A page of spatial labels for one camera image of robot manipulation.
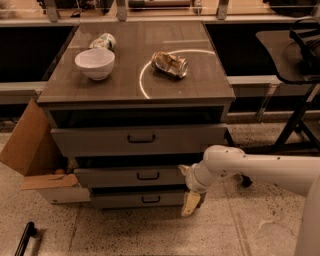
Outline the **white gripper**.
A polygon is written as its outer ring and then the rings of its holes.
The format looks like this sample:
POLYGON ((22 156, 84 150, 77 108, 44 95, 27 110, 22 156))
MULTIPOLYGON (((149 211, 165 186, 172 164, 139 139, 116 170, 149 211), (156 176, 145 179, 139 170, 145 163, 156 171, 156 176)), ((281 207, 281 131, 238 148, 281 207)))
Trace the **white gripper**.
POLYGON ((185 176, 185 183, 190 190, 190 192, 184 194, 184 203, 181 211, 181 215, 187 217, 194 212, 200 202, 201 195, 199 193, 204 193, 209 188, 205 183, 208 169, 201 163, 191 166, 179 165, 178 168, 182 175, 185 176))

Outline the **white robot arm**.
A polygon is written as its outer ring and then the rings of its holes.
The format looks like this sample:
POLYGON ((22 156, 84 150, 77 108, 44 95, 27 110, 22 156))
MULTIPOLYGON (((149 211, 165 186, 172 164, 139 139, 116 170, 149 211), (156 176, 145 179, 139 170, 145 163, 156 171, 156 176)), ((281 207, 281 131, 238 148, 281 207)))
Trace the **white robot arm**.
POLYGON ((305 206, 294 256, 320 256, 320 158, 247 154, 235 147, 214 145, 203 159, 191 166, 179 167, 188 191, 182 214, 189 216, 201 195, 213 183, 227 176, 254 177, 283 189, 304 195, 305 206))

